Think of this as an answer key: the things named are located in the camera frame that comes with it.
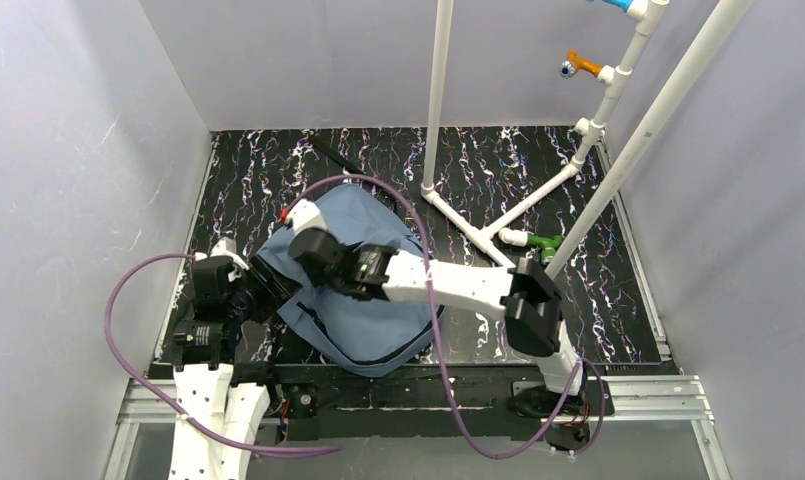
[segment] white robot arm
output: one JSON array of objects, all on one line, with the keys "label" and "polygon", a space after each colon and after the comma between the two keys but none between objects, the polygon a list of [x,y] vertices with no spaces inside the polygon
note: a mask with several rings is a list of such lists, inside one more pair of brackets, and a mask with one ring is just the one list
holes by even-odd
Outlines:
[{"label": "white robot arm", "polygon": [[[284,220],[294,230],[288,253],[315,284],[361,300],[427,301],[421,257],[378,245],[349,249],[329,233],[319,208],[307,200]],[[583,372],[567,385],[573,368],[582,367],[561,315],[561,293],[540,264],[520,259],[510,269],[434,260],[429,265],[438,304],[504,320],[508,344],[535,358],[547,391],[580,393]]]},{"label": "white robot arm", "polygon": [[[561,294],[534,260],[520,259],[510,269],[431,261],[427,273],[423,259],[406,251],[341,244],[309,201],[297,203],[284,220],[294,230],[288,253],[314,284],[365,301],[425,302],[430,276],[438,304],[505,322],[508,344],[534,357],[543,374],[542,397],[549,396],[554,405],[566,391],[568,398],[583,402],[586,375],[580,372],[568,383],[581,360],[567,337]],[[270,395],[267,385],[235,376],[236,335],[244,321],[266,320],[300,285],[257,256],[244,260],[235,247],[233,240],[223,239],[209,257],[197,254],[191,271],[194,314],[174,328],[171,361],[177,401],[190,415],[230,440],[253,443]],[[516,410],[548,416],[546,408]],[[176,420],[170,479],[245,478],[249,452],[210,440],[186,420]]]}]

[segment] white wall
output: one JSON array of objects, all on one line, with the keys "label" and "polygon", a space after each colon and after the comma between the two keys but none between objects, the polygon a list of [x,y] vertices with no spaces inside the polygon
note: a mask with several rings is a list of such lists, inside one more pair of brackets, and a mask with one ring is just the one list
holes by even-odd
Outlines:
[{"label": "white wall", "polygon": [[805,478],[805,1],[754,3],[624,196],[733,477]]},{"label": "white wall", "polygon": [[[692,37],[713,2],[672,3],[668,39]],[[141,4],[211,130],[426,124],[436,0]],[[633,32],[599,1],[459,0],[442,123],[590,117],[603,87],[586,74],[564,80],[559,65],[570,49],[616,65]],[[682,52],[639,64],[634,90],[665,78]]]},{"label": "white wall", "polygon": [[[104,302],[182,249],[209,149],[136,1],[0,2],[0,478],[101,478],[127,383]],[[139,368],[177,268],[121,299]]]},{"label": "white wall", "polygon": [[611,153],[626,144],[715,5],[717,0],[670,0],[605,128]]}]

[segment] blue pipe fitting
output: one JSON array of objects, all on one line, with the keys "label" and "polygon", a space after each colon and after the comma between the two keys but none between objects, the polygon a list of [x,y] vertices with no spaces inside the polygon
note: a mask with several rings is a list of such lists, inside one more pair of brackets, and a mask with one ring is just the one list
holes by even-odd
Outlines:
[{"label": "blue pipe fitting", "polygon": [[629,7],[632,6],[632,0],[602,0],[603,2],[614,5],[615,7],[623,10],[624,12],[629,11]]}]

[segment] black speckled mat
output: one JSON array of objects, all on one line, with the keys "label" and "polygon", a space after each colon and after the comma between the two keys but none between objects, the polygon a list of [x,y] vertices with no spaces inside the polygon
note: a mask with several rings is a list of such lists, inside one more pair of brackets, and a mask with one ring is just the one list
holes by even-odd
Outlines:
[{"label": "black speckled mat", "polygon": [[[206,252],[221,236],[231,236],[236,238],[244,255],[253,254],[278,227],[283,205],[307,184],[342,173],[339,166],[312,149],[310,134],[360,165],[368,175],[381,178],[408,196],[427,222],[434,255],[439,260],[477,266],[490,264],[451,223],[420,198],[425,149],[425,129],[420,128],[216,134],[213,163],[190,251]],[[554,176],[574,152],[577,140],[568,127],[443,129],[437,153],[437,190],[474,226],[481,227]],[[602,177],[593,150],[578,177],[557,188],[512,227],[546,237],[563,235],[572,227]],[[524,249],[509,247],[503,251],[515,257],[526,254]],[[660,362],[613,206],[605,210],[556,281],[566,293],[564,316],[580,354],[607,364]],[[442,325],[449,363],[529,362],[507,346],[501,321],[447,308]],[[279,364],[326,363],[322,355],[280,321],[264,326],[247,324],[244,338],[238,348],[238,361],[274,358]],[[436,361],[428,349],[412,363]]]}]

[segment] blue backpack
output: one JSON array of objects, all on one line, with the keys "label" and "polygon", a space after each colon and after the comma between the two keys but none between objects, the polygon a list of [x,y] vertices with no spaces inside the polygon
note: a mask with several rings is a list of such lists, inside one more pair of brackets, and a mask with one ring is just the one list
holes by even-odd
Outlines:
[{"label": "blue backpack", "polygon": [[[363,188],[335,187],[315,204],[329,231],[345,245],[387,245],[422,255],[414,234],[393,212]],[[278,310],[297,335],[350,372],[381,377],[425,349],[434,338],[427,303],[358,301],[328,287],[314,287],[287,254],[291,228],[280,228],[257,255],[302,285]]]}]

